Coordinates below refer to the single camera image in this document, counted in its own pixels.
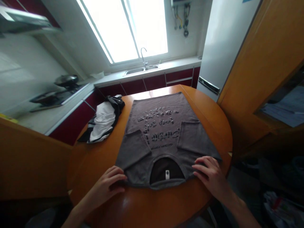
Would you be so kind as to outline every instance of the white cloth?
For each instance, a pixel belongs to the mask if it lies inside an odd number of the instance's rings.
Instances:
[[[105,101],[97,106],[96,117],[94,119],[95,126],[90,135],[90,142],[99,139],[104,133],[112,129],[115,121],[114,108],[109,101]],[[101,142],[108,137],[109,134],[103,136],[96,142]]]

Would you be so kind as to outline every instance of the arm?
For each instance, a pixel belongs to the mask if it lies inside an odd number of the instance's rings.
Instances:
[[[204,163],[206,167],[199,165],[199,163]],[[230,188],[217,160],[209,156],[200,157],[192,167],[205,174],[194,172],[194,175],[204,183],[211,194],[231,211],[241,228],[261,227],[251,214],[245,202]]]
[[[124,171],[116,166],[109,168],[85,195],[85,197],[72,209],[67,220],[61,228],[80,227],[85,218],[94,209],[102,205],[108,199],[117,193],[124,192],[124,188],[117,187],[109,189],[109,187],[119,180],[125,180],[127,177]]]

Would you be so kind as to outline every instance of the red cabinet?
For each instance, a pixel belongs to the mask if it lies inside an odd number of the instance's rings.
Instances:
[[[187,69],[187,70],[182,70],[182,71],[177,71],[177,72],[173,72],[173,73],[166,73],[166,80],[167,80],[167,82],[170,82],[170,81],[185,79],[185,78],[192,77],[192,74],[193,74],[193,68]]]
[[[147,91],[166,87],[166,79],[164,74],[150,78],[144,78],[143,80],[145,82]]]
[[[74,145],[78,135],[95,111],[82,102],[49,136],[69,145]]]
[[[109,85],[105,87],[99,88],[99,91],[102,92],[102,94],[106,96],[115,96],[118,94],[121,94],[122,96],[125,96],[126,93],[124,92],[124,89],[122,88],[121,84],[115,84],[115,85]]]
[[[60,28],[59,24],[53,18],[51,13],[45,7],[41,0],[3,0],[3,2],[10,8],[22,11],[28,11],[29,13],[45,16],[52,26]]]
[[[88,96],[85,101],[96,111],[96,108],[98,105],[100,105],[105,98],[101,94],[101,92],[98,89],[95,89],[94,92]]]
[[[192,81],[192,87],[196,89],[197,87],[197,82],[199,80],[199,75],[200,75],[200,67],[196,67],[193,70],[193,81]]]
[[[174,83],[170,83],[167,84],[167,86],[175,86],[175,85],[185,85],[185,86],[191,86],[192,83],[192,79],[188,79],[188,80],[184,80],[184,81],[179,81],[179,82],[174,82]]]
[[[135,80],[135,81],[130,81],[130,82],[124,82],[121,84],[127,93],[127,95],[135,94],[135,93],[140,93],[140,92],[145,92],[146,87],[143,82],[143,79]]]
[[[12,9],[25,11],[25,9],[20,5],[17,0],[2,0],[7,7]]]

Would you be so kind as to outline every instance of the round wooden table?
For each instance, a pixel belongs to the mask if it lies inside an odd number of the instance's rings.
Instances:
[[[123,97],[125,107],[110,136],[94,144],[76,143],[67,174],[70,199],[76,205],[100,176],[115,164],[133,100],[182,91],[194,113],[221,155],[220,167],[226,175],[230,168],[232,134],[221,108],[204,93],[183,85],[147,91]],[[126,187],[87,218],[92,227],[174,227],[205,210],[212,200],[204,184],[194,178],[177,187],[154,191]]]

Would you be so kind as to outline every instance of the wooden cabinet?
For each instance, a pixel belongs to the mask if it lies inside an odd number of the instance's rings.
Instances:
[[[74,145],[83,127],[95,115],[95,111],[82,102],[49,136]]]
[[[150,78],[144,78],[143,80],[145,82],[147,91],[166,87],[166,79],[164,74]]]
[[[145,92],[146,87],[143,82],[143,79],[135,80],[135,81],[130,81],[130,82],[124,82],[121,84],[127,93],[127,95],[135,94],[135,93],[140,93],[140,92]]]
[[[190,77],[192,77],[192,74],[193,74],[193,68],[187,69],[187,70],[182,70],[182,71],[177,71],[177,72],[173,72],[173,73],[166,73],[166,80],[168,83],[170,81],[190,78]]]
[[[88,96],[85,101],[96,111],[96,108],[98,105],[100,105],[105,98],[101,94],[101,92],[98,89],[95,89],[93,93]]]
[[[2,118],[0,128],[1,202],[67,196],[72,147]]]
[[[60,28],[41,0],[3,0],[3,2],[10,8],[45,16],[52,26]]]
[[[266,153],[269,147],[289,153],[292,135],[303,135],[303,128],[284,129],[257,115],[303,65],[303,8],[304,1],[263,1],[231,69],[218,104],[231,126],[236,160]]]
[[[192,87],[196,89],[197,82],[199,80],[200,75],[200,67],[195,67],[193,70],[193,80],[192,80]]]
[[[105,97],[115,96],[118,94],[121,94],[122,96],[126,96],[126,93],[124,92],[124,89],[122,88],[121,84],[108,85],[98,89]]]

